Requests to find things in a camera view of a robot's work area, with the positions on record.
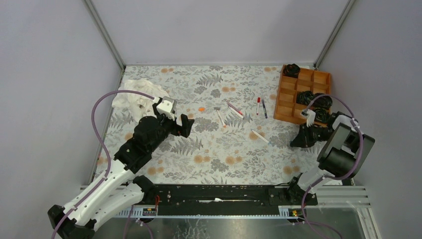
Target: white cloth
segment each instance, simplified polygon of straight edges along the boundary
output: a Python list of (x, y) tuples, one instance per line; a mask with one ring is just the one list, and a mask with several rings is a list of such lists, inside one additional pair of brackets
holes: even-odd
[[(151, 95), (153, 97), (164, 97), (169, 94), (159, 85), (154, 85), (152, 82), (145, 79), (141, 80), (126, 80), (122, 82), (119, 90), (140, 91)], [(119, 93), (113, 100), (113, 108), (127, 108), (133, 120), (139, 122), (142, 117), (155, 116), (152, 109), (154, 102), (144, 96), (132, 93)]]

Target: black marker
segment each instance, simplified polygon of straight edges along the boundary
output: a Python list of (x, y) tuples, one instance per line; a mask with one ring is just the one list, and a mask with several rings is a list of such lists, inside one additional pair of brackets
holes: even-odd
[(266, 119), (268, 119), (268, 116), (267, 116), (267, 109), (265, 108), (265, 102), (264, 102), (264, 99), (262, 99), (262, 107), (264, 108), (265, 118), (266, 118)]

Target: wooden tray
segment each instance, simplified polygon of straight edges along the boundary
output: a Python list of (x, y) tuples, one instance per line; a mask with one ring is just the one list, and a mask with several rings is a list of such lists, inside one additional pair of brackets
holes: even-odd
[[(306, 106), (296, 103), (298, 92), (312, 91), (314, 94), (330, 94), (331, 74), (301, 68), (299, 77), (296, 79), (283, 75), (284, 67), (286, 67), (286, 65), (283, 66), (280, 74), (280, 84), (278, 86), (274, 118), (290, 123), (303, 124), (306, 122), (306, 119), (300, 114)], [(326, 125), (320, 122), (315, 123), (323, 126)]]

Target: gray wall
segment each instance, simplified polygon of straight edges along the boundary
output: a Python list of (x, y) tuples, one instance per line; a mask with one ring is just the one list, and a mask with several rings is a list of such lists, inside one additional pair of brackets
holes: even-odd
[(376, 139), (356, 181), (384, 239), (421, 238), (422, 1), (360, 0), (321, 70)]
[(314, 62), (347, 0), (94, 0), (126, 64)]
[(0, 235), (50, 238), (47, 210), (88, 180), (91, 108), (119, 68), (81, 0), (2, 1), (0, 32)]

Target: floral tablecloth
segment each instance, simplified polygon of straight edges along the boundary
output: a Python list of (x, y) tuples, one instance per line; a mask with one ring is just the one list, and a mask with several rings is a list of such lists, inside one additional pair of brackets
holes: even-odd
[[(169, 136), (138, 174), (154, 183), (279, 184), (316, 166), (321, 144), (310, 149), (289, 147), (298, 126), (273, 119), (280, 70), (273, 66), (128, 66), (123, 81), (146, 78), (161, 85), (177, 100), (177, 116), (195, 119), (189, 138)], [(262, 106), (256, 115), (257, 97), (265, 99), (268, 119)], [(228, 100), (244, 113), (244, 119), (229, 110)], [(214, 107), (221, 107), (226, 128)], [(111, 155), (132, 137), (136, 125), (127, 110), (114, 109), (105, 138)], [(106, 164), (102, 151), (95, 176)]]

